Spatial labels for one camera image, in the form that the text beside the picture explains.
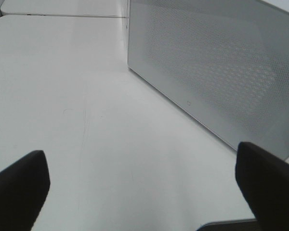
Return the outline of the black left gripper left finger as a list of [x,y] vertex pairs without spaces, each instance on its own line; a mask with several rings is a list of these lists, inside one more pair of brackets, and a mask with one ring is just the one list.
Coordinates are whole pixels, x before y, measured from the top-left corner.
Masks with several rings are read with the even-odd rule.
[[29,231],[50,189],[44,151],[23,156],[0,172],[0,231]]

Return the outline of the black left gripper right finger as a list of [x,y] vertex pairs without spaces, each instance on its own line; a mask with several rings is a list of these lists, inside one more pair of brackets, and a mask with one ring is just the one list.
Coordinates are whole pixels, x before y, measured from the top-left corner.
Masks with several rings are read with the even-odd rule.
[[241,142],[235,178],[258,221],[289,221],[288,163],[251,142]]

